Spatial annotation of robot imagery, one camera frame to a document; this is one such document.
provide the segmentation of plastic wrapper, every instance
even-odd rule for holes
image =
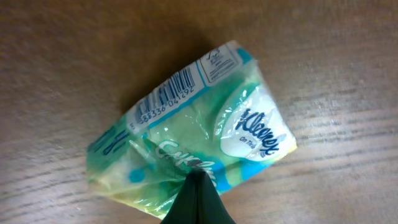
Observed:
[[[97,194],[163,218],[192,169],[222,194],[295,148],[256,61],[231,41],[174,73],[92,143],[87,176]]]

